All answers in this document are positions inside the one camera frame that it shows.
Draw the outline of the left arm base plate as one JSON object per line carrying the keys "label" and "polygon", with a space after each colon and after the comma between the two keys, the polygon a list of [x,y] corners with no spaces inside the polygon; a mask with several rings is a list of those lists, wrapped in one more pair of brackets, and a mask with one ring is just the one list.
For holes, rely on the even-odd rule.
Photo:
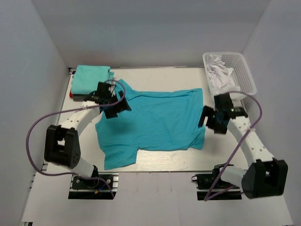
{"label": "left arm base plate", "polygon": [[84,180],[78,176],[71,178],[69,200],[113,200],[117,193],[119,174],[99,173],[100,179]]}

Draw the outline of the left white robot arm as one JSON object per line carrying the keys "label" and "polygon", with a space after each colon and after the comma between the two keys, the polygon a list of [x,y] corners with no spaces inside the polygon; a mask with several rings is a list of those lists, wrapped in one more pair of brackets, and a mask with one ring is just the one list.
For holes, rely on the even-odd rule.
{"label": "left white robot arm", "polygon": [[106,119],[116,118],[122,111],[130,111],[125,86],[116,80],[99,82],[97,89],[86,95],[80,108],[59,125],[50,125],[46,131],[44,159],[61,166],[71,174],[83,178],[90,188],[99,184],[96,166],[81,156],[79,137],[88,124],[100,114]]}

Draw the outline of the blue t-shirt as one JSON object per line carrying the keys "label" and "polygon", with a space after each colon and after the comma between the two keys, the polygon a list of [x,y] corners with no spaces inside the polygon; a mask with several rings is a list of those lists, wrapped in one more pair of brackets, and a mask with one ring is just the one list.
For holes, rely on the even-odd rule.
{"label": "blue t-shirt", "polygon": [[203,110],[201,88],[137,91],[119,80],[116,90],[126,92],[131,110],[120,112],[116,118],[103,116],[95,125],[105,170],[134,164],[138,150],[203,149],[206,129],[198,126]]}

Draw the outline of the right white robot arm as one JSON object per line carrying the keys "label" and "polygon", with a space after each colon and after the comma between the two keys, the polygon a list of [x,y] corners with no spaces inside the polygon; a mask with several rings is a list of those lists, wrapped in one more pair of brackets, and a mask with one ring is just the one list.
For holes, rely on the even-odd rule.
{"label": "right white robot arm", "polygon": [[[258,119],[251,123],[245,109],[233,105],[229,93],[215,96],[214,107],[203,107],[198,125],[205,125],[217,134],[229,131],[238,143],[228,160],[214,167],[205,201],[229,191],[226,188],[212,194],[215,186],[222,188],[228,183],[231,187],[241,188],[249,199],[280,196],[284,193],[288,165],[284,160],[276,159],[256,134],[254,127],[262,118],[262,107],[258,108]],[[230,164],[238,149],[243,151],[248,170]]]}

